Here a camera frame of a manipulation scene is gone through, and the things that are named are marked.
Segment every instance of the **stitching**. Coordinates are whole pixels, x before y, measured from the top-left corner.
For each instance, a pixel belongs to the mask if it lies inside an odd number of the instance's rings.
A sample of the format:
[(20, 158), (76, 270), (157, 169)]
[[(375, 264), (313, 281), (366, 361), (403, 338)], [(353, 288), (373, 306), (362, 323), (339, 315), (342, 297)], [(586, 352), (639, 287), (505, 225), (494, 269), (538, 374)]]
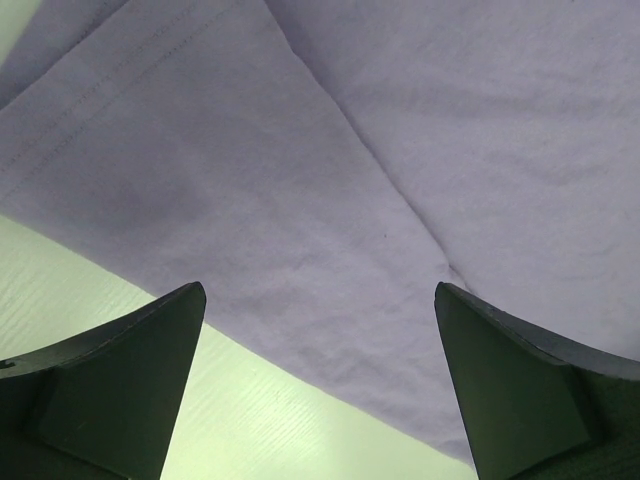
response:
[(229, 8), (223, 10), (222, 12), (217, 13), (212, 19), (208, 22), (202, 24), (191, 33), (188, 37), (184, 38), (180, 43), (175, 45), (170, 50), (167, 50), (159, 59), (157, 59), (153, 64), (147, 67), (140, 75), (138, 75), (132, 82), (130, 82), (123, 90), (121, 90), (117, 95), (115, 95), (111, 100), (109, 100), (105, 105), (103, 105), (97, 112), (95, 112), (90, 118), (84, 121), (73, 133), (68, 135), (64, 140), (62, 140), (56, 147), (51, 150), (47, 155), (45, 155), (42, 160), (36, 165), (25, 177), (16, 185), (14, 188), (9, 190), (5, 195), (0, 197), (0, 204), (5, 202), (10, 196), (17, 193), (26, 183), (28, 183), (34, 176), (42, 171), (42, 169), (52, 161), (58, 154), (62, 152), (62, 150), (68, 146), (73, 140), (75, 140), (80, 134), (82, 134), (85, 130), (87, 130), (89, 123), (98, 118), (102, 113), (104, 113), (111, 105), (113, 105), (116, 101), (118, 101), (125, 93), (138, 85), (142, 80), (148, 77), (151, 73), (153, 73), (160, 65), (162, 65), (165, 61), (167, 61), (170, 57), (172, 57), (175, 53), (182, 50), (189, 43), (191, 43), (196, 37), (203, 34), (206, 30), (208, 30), (216, 21), (230, 12), (234, 7), (242, 3), (243, 0), (238, 0), (234, 2)]
[(6, 173), (18, 160), (24, 157), (29, 151), (31, 151), (34, 147), (38, 146), (40, 142), (47, 136), (52, 130), (54, 130), (62, 120), (67, 118), (73, 112), (76, 111), (78, 107), (80, 107), (84, 102), (86, 102), (93, 94), (95, 94), (98, 89), (100, 89), (106, 82), (113, 78), (113, 75), (118, 73), (127, 65), (131, 64), (144, 50), (146, 50), (155, 40), (161, 38), (165, 35), (171, 28), (173, 28), (177, 23), (179, 23), (182, 19), (184, 19), (189, 13), (191, 13), (197, 6), (198, 0), (192, 2), (189, 6), (187, 6), (184, 10), (182, 10), (178, 15), (176, 15), (169, 23), (159, 27), (151, 36), (147, 37), (138, 47), (130, 53), (127, 57), (121, 60), (113, 70), (102, 77), (97, 83), (95, 83), (91, 88), (86, 90), (80, 97), (76, 99), (76, 101), (67, 107), (60, 115), (51, 120), (45, 127), (41, 130), (38, 137), (26, 139), (22, 142), (20, 146), (20, 150), (13, 157), (7, 160), (4, 165), (0, 165), (0, 174)]

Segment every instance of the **light purple cloth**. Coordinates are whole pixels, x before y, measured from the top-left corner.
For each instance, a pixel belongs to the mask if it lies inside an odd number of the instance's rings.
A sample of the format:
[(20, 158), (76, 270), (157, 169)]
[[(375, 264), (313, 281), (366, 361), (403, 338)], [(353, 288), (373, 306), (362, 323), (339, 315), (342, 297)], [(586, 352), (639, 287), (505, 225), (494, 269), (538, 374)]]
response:
[(439, 280), (640, 359), (638, 24), (129, 0), (0, 112), (0, 212), (151, 293), (201, 280), (214, 327), (470, 461)]

